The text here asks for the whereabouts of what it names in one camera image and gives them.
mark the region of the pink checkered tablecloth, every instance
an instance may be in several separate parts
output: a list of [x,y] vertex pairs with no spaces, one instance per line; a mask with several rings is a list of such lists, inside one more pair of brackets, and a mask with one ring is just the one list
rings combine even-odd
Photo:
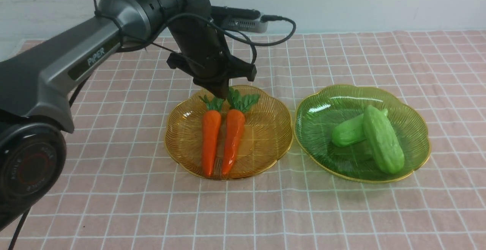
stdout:
[[[246,45],[229,44],[250,61]],[[296,142],[251,179],[188,174],[163,136],[172,108],[199,88],[168,68],[168,55],[150,46],[95,72],[73,107],[64,174],[32,208],[16,250],[486,249],[485,31],[295,35],[258,49],[253,85],[293,112],[344,83],[386,89],[424,117],[430,160],[386,185],[333,177]]]

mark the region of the toy cucumber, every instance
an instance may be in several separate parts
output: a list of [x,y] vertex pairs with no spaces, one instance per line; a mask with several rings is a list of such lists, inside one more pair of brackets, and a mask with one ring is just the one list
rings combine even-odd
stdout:
[[405,155],[387,116],[368,106],[363,113],[363,131],[378,168],[387,174],[398,173],[405,165]]
[[[387,116],[388,110],[384,109],[382,113]],[[366,139],[364,134],[363,114],[360,114],[337,125],[333,130],[331,140],[336,146],[345,147],[364,141]]]

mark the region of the toy carrot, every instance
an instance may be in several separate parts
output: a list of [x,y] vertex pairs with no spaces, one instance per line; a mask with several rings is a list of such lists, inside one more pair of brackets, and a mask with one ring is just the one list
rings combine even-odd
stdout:
[[221,127],[221,107],[223,99],[214,98],[211,101],[208,96],[201,97],[206,104],[208,111],[204,113],[202,120],[203,129],[203,153],[202,166],[206,177],[211,177],[213,173],[214,160],[216,158],[216,148],[218,133]]
[[222,157],[222,175],[227,175],[233,167],[241,137],[245,131],[245,113],[258,103],[260,94],[248,94],[241,96],[238,90],[229,88],[228,102],[231,106],[226,116],[226,141],[224,142],[224,154]]

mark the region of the plate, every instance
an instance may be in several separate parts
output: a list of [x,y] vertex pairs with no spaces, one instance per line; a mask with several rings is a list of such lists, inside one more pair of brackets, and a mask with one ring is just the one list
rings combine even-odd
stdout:
[[[360,115],[368,105],[388,109],[388,118],[406,160],[397,174],[385,174],[378,169],[366,141],[344,148],[331,142],[334,127]],[[365,183],[404,179],[424,165],[431,153],[427,124],[420,114],[376,87],[337,84],[305,98],[297,107],[294,134],[300,147],[323,169]]]
[[272,167],[282,158],[293,142],[292,118],[288,108],[279,100],[250,85],[235,85],[234,89],[245,94],[260,94],[260,100],[246,113],[245,132],[241,138],[238,157],[228,176],[221,175],[224,138],[226,137],[226,113],[229,104],[222,107],[221,129],[213,176],[203,176],[201,167],[202,129],[201,120],[207,111],[199,96],[210,92],[202,89],[190,99],[175,107],[167,120],[165,146],[169,155],[189,173],[207,179],[243,179],[253,177]]

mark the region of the white wall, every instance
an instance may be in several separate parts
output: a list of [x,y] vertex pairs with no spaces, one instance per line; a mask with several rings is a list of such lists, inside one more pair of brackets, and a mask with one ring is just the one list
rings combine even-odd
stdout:
[[[211,1],[288,16],[301,33],[486,28],[486,0]],[[92,15],[92,0],[0,0],[0,38],[47,38]]]

